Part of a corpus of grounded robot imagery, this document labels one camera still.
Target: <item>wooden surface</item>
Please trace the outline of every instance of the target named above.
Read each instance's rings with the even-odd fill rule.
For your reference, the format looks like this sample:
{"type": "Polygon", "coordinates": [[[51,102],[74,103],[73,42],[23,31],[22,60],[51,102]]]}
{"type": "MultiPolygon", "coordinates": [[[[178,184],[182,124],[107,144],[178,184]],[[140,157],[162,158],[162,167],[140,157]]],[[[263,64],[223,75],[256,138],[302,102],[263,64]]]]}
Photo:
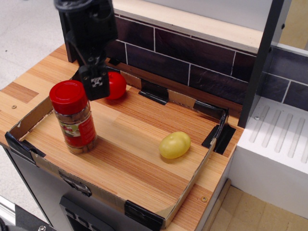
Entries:
{"type": "MultiPolygon", "coordinates": [[[[64,46],[31,68],[0,92],[0,142],[4,134],[43,101],[52,86],[69,79],[77,64],[66,60],[64,46]]],[[[153,211],[164,210],[177,201],[194,170],[206,154],[200,144],[217,123],[174,103],[162,106],[127,88],[123,99],[91,102],[99,135],[91,153],[68,152],[54,114],[46,117],[26,136],[51,163],[115,195],[153,211]],[[159,142],[167,134],[182,130],[192,146],[182,158],[160,157],[159,142]]],[[[238,128],[224,155],[213,153],[167,230],[196,228],[242,133],[238,128]]]]}

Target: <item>white ribbed panel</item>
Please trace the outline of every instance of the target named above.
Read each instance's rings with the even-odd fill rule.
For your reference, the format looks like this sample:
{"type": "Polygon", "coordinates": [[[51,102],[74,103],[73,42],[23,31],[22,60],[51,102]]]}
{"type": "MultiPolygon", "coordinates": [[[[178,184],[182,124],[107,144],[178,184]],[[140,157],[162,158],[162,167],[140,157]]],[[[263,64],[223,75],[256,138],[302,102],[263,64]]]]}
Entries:
{"type": "Polygon", "coordinates": [[[261,97],[239,145],[308,174],[308,112],[261,97]]]}

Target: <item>red lid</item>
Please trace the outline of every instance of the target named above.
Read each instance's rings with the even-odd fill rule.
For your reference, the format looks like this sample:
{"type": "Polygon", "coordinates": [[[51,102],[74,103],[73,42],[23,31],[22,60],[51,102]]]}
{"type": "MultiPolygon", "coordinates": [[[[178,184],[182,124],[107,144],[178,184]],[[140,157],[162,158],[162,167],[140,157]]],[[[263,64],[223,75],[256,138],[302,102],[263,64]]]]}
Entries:
{"type": "Polygon", "coordinates": [[[82,83],[76,80],[57,83],[49,92],[49,98],[54,110],[63,115],[80,112],[88,103],[82,83]]]}

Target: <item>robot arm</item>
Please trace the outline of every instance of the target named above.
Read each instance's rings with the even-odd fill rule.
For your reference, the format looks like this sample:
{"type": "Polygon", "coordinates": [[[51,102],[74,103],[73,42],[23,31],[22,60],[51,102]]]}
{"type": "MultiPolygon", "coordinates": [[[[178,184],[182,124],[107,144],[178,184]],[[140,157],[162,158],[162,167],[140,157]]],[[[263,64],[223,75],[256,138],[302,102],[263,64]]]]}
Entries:
{"type": "Polygon", "coordinates": [[[109,96],[105,47],[117,39],[112,1],[54,0],[54,4],[67,19],[69,30],[64,39],[78,53],[77,75],[89,100],[109,96]]]}

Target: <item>red tomato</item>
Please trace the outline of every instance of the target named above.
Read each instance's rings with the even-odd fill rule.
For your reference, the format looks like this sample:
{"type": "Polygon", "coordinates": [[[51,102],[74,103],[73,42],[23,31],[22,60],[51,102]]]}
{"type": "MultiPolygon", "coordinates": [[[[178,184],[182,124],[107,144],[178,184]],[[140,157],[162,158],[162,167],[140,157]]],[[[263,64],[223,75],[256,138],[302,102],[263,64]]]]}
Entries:
{"type": "Polygon", "coordinates": [[[126,81],[118,72],[108,72],[110,95],[109,100],[116,100],[124,95],[126,91],[126,81]]]}

